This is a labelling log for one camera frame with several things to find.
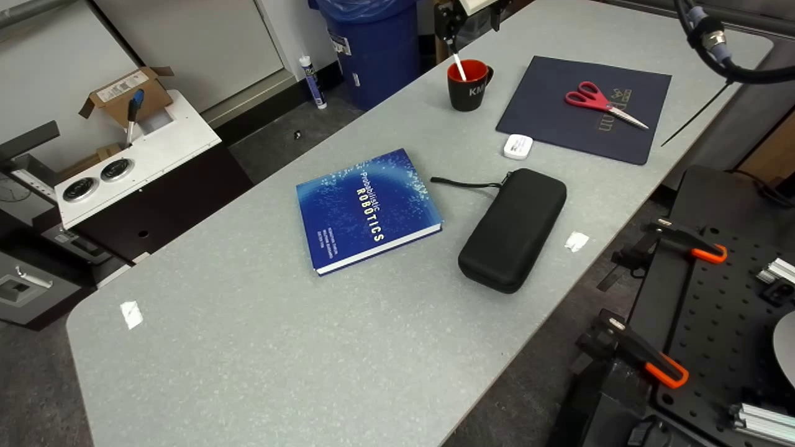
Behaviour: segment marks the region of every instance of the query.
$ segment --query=red scissors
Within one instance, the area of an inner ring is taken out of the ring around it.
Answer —
[[[626,115],[625,109],[614,108],[611,100],[605,97],[605,92],[600,89],[600,85],[584,80],[579,82],[578,89],[569,89],[565,95],[565,100],[575,108],[584,108],[584,109],[600,109],[600,111],[610,111],[629,124],[637,124],[641,129],[648,129],[641,119]]]

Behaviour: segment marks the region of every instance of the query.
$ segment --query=white label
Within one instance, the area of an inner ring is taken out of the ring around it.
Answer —
[[[123,303],[123,319],[128,324],[128,331],[134,331],[138,325],[144,324],[142,308],[134,301]]]
[[[148,78],[144,73],[134,73],[134,74],[130,74],[130,78],[124,78],[124,80],[117,80],[114,85],[101,89],[98,97],[101,97],[102,102],[112,102],[112,100],[123,97],[124,92],[144,85],[148,80],[150,80],[150,78]]]
[[[578,254],[581,252],[593,239],[588,234],[571,234],[568,242],[568,252]]]

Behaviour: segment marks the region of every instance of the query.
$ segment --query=floor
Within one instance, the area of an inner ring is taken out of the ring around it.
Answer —
[[[328,102],[325,111],[318,111],[312,102],[296,108],[231,144],[231,155],[255,182],[266,180],[360,115],[342,92],[333,92]],[[617,244],[632,242],[641,224],[663,215],[666,206],[648,201]],[[547,443],[569,388],[578,337],[593,325],[600,308],[629,313],[640,290],[640,280],[625,270],[619,270],[619,280],[610,290],[600,290],[611,269],[610,254],[611,249],[450,436],[448,445]],[[0,445],[92,445],[66,319],[43,331],[0,324],[0,382]]]

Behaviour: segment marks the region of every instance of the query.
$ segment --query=blue trash bin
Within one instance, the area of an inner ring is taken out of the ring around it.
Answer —
[[[421,74],[417,0],[317,0],[348,97],[371,109]]]

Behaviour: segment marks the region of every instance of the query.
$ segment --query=black case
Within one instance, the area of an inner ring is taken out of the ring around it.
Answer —
[[[559,211],[568,186],[545,174],[520,169],[507,174],[494,205],[458,256],[478,284],[514,294],[534,267]]]

